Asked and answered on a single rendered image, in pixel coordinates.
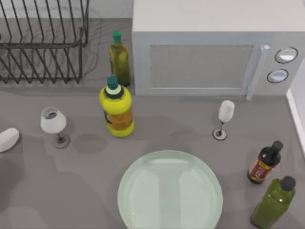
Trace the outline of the yellow bottle with green cap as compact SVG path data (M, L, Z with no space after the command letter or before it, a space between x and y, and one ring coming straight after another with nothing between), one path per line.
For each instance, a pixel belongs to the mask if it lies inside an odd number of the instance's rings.
M115 137L129 136L134 130L132 96L119 84L115 76L107 78L107 85L99 93L106 127Z

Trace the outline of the slim olive oil bottle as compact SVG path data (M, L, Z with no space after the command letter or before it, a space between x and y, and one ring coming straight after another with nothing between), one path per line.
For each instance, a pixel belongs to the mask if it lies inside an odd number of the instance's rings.
M122 42L121 32L112 33L113 43L109 46L111 73L122 86L128 87L131 82L128 50Z

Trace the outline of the narrow white wine glass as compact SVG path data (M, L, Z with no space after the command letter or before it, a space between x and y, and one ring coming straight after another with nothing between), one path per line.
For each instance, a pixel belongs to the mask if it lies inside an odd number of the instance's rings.
M231 121L234 115L235 105L230 100L224 100L221 103L218 119L220 121L220 127L213 130L212 136L217 141L224 141L227 138L227 133L224 130L224 125Z

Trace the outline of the pale green round plate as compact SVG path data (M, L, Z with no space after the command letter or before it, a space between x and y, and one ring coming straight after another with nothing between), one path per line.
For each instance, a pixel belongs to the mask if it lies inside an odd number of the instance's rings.
M207 164L176 150L137 159L117 193L127 229L216 229L223 202L219 180Z

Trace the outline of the pale microwave oven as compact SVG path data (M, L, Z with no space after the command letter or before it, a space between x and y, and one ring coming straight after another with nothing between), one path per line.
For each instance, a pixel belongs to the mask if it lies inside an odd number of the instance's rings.
M270 50L253 96L284 96L305 59L303 0L134 0L135 93L246 98L264 44ZM298 56L277 63L289 47ZM288 78L268 82L279 69Z

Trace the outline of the wide white wine glass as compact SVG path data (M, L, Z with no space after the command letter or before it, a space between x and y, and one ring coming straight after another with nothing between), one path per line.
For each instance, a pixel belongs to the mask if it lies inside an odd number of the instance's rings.
M57 149L66 148L70 142L68 135L63 134L67 125L66 116L56 107L45 107L41 112L40 126L43 132L53 135L53 146Z

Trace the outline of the dark bottle with red label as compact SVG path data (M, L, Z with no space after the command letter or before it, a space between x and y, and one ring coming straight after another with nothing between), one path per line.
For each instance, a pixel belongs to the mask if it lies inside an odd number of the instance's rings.
M247 172L248 179L255 184L262 184L272 170L280 163L280 152L283 149L281 141L274 141L270 146L264 147L254 164Z

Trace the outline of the small microwave knob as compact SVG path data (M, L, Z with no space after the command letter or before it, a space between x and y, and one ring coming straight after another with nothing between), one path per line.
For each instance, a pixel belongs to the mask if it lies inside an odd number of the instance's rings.
M270 72L267 75L267 80L270 83L281 83L283 81L285 81L289 76L289 72L285 69L279 69L279 70L275 70Z

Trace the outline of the large microwave knob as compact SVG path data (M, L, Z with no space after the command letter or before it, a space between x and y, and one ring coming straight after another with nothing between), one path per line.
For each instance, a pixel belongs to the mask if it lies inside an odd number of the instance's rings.
M292 62L298 56L298 50L295 47L289 47L279 50L275 55L275 61L280 64Z

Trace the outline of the pale grey rounded box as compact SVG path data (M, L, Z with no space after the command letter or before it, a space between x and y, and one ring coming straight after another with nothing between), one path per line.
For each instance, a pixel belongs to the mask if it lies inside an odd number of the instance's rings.
M0 153L10 150L19 140L20 132L16 128L8 128L0 133Z

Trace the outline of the green bottle with black cap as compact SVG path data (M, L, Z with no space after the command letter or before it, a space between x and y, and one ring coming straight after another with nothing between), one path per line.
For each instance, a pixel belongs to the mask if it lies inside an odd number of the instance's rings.
M295 196L295 186L296 180L291 176L272 180L250 217L251 224L259 229L271 229L288 211Z

